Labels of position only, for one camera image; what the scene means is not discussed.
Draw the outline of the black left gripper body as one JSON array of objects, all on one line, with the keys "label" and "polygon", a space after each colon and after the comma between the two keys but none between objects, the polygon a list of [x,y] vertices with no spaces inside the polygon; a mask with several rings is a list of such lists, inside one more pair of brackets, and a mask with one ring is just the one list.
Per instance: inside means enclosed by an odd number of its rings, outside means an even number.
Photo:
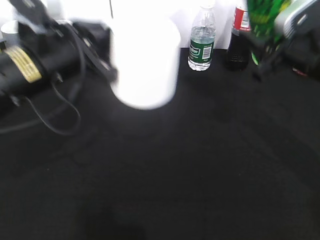
[{"label": "black left gripper body", "polygon": [[111,29],[101,23],[75,21],[72,27],[81,40],[84,54],[93,67],[105,80],[114,82],[117,69],[111,64]]}]

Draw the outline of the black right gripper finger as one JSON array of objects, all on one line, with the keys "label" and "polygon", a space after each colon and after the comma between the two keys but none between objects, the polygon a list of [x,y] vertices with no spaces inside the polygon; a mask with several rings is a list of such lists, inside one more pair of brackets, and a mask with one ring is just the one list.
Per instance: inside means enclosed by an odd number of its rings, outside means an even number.
[{"label": "black right gripper finger", "polygon": [[283,62],[288,41],[286,39],[274,41],[272,36],[256,36],[253,32],[241,32],[241,37],[258,62],[252,72],[254,79],[261,82],[271,73],[275,73]]}]

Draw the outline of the black grey right gripper body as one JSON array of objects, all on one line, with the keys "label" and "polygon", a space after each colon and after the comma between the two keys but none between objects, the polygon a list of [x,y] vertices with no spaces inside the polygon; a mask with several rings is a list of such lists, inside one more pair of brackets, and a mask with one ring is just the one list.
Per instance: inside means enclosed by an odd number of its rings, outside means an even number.
[{"label": "black grey right gripper body", "polygon": [[320,2],[295,0],[276,20],[276,30],[290,40],[285,63],[308,77],[320,79]]}]

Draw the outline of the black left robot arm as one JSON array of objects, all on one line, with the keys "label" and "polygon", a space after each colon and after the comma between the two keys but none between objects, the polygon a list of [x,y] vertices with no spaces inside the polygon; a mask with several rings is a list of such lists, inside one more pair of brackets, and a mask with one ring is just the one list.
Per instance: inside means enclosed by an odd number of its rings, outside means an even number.
[{"label": "black left robot arm", "polygon": [[118,71],[105,63],[77,34],[73,25],[51,18],[40,0],[12,0],[17,10],[18,43],[0,54],[0,93],[27,97],[64,79],[83,77],[86,63],[107,80]]}]

